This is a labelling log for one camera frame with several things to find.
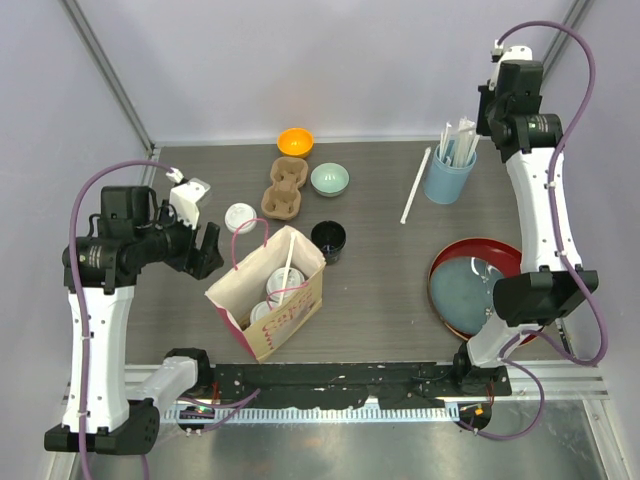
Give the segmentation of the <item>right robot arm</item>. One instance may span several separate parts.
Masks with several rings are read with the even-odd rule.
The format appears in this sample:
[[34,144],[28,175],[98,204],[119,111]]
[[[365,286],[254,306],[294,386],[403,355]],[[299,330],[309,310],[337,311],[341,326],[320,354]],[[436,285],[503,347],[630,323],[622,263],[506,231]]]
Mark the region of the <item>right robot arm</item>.
[[571,240],[562,180],[563,129],[544,114],[543,66],[502,60],[480,86],[478,130],[500,151],[517,201],[522,237],[520,272],[500,279],[480,332],[453,360],[451,380],[465,395],[480,394],[503,374],[504,360],[527,338],[572,313],[599,284]]

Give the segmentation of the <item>pink paper gift bag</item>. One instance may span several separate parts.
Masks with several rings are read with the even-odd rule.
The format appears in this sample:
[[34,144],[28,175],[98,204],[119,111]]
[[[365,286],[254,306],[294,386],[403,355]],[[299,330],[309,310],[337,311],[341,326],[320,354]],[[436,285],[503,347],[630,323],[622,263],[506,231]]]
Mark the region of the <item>pink paper gift bag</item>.
[[266,232],[205,292],[224,325],[259,363],[265,362],[322,306],[326,261],[300,231]]

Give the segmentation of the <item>white straw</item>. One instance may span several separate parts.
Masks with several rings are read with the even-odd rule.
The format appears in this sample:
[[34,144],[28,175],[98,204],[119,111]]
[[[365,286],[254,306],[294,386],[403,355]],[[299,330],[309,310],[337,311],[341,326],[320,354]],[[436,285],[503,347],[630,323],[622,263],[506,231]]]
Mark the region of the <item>white straw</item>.
[[417,170],[416,176],[414,178],[413,184],[411,186],[411,190],[409,192],[407,201],[405,203],[405,206],[404,206],[401,218],[400,218],[400,224],[401,225],[405,225],[406,224],[406,221],[407,221],[407,218],[409,216],[411,207],[413,205],[413,202],[414,202],[414,199],[415,199],[419,184],[421,182],[421,179],[422,179],[422,177],[424,175],[427,163],[428,163],[429,158],[431,156],[431,151],[432,151],[431,147],[427,147],[425,149],[425,151],[424,151],[423,158],[422,158],[421,163],[419,165],[419,168]]
[[283,267],[283,277],[282,277],[282,282],[281,282],[281,288],[278,291],[278,294],[279,294],[278,306],[282,305],[282,303],[284,301],[284,298],[285,298],[285,294],[288,291],[287,289],[289,288],[287,286],[287,283],[288,283],[289,271],[290,271],[290,267],[291,267],[291,262],[292,262],[293,250],[294,250],[294,247],[295,247],[295,243],[296,243],[296,235],[295,235],[295,233],[292,233],[291,236],[290,236],[289,249],[288,249],[288,253],[287,253],[285,266]]

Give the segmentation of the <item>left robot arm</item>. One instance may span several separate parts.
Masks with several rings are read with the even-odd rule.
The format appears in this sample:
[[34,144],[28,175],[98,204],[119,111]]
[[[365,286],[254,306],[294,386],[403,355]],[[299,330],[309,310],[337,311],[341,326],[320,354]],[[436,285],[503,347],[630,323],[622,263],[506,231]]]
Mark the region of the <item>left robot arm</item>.
[[66,411],[44,435],[52,452],[86,450],[105,455],[142,455],[156,442],[160,417],[184,393],[205,397],[213,385],[207,353],[170,350],[140,386],[125,385],[126,331],[142,269],[164,263],[196,280],[223,266],[220,228],[201,231],[199,208],[208,184],[185,180],[159,201],[145,186],[107,186],[90,217],[89,232],[77,240],[86,319],[75,291],[71,255],[65,252],[64,284],[73,319],[72,373]]

